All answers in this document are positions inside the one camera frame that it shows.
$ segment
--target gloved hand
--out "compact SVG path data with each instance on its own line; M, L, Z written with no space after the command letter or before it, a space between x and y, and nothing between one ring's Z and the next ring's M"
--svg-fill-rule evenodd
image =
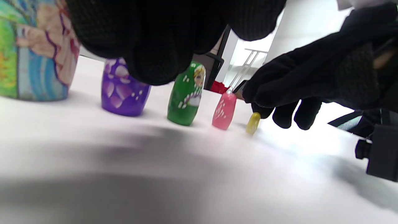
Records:
M369 14L376 20L367 20L364 26L360 18ZM303 130L314 123L322 102L337 102L352 109L393 110L395 93L388 97L384 93L393 89L389 84L396 81L391 74L398 71L394 66L398 57L380 71L373 68L373 59L375 49L386 37L398 34L396 17L394 4L353 11L340 32L283 54L260 68L247 82L243 98L262 118L276 108L273 120L282 128L291 126L293 112L302 100L294 121Z
M226 25L241 39L265 38L286 0L66 0L75 33L90 52L123 57L137 80L162 85L209 52Z

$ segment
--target floral pattern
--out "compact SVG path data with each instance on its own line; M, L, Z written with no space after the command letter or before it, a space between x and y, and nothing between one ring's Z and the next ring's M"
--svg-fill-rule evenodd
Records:
M224 93L214 111L212 125L222 130L227 130L234 117L235 106L235 94Z
M132 78L123 58L108 59L102 78L102 107L115 114L142 114L150 86Z
M0 94L39 101L66 98L80 44L65 0L0 0L0 12L0 20L8 24L0 29L16 34L8 44L18 58L15 71L7 74L16 77L15 93L2 94L0 85Z

